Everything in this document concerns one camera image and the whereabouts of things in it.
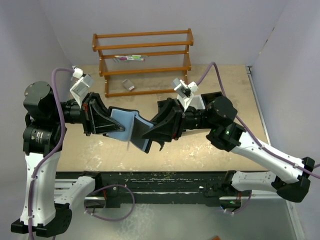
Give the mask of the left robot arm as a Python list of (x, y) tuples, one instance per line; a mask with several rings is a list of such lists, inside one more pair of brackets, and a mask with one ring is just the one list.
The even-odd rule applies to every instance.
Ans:
[(98, 196), (103, 191), (101, 174), (84, 172), (61, 197), (54, 196), (65, 125), (81, 124), (87, 136), (122, 132), (125, 128), (111, 118), (97, 93), (88, 93), (81, 105), (75, 100), (60, 102), (47, 82), (37, 81), (24, 94), (26, 195), (23, 212), (11, 224), (11, 231), (29, 234), (31, 239), (54, 238), (66, 232), (74, 210), (88, 194)]

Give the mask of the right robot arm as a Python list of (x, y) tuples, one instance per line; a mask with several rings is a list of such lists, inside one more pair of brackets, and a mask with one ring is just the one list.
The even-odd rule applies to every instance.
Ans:
[(257, 139), (242, 123), (236, 123), (238, 111), (225, 96), (210, 101), (205, 109), (189, 106), (168, 98), (158, 104), (154, 124), (142, 137), (163, 145), (178, 140), (187, 130), (207, 129), (207, 140), (217, 149), (243, 156), (266, 168), (264, 172), (228, 171), (222, 190), (228, 196), (243, 191), (274, 192), (281, 198), (300, 203), (309, 192), (315, 161), (297, 158)]

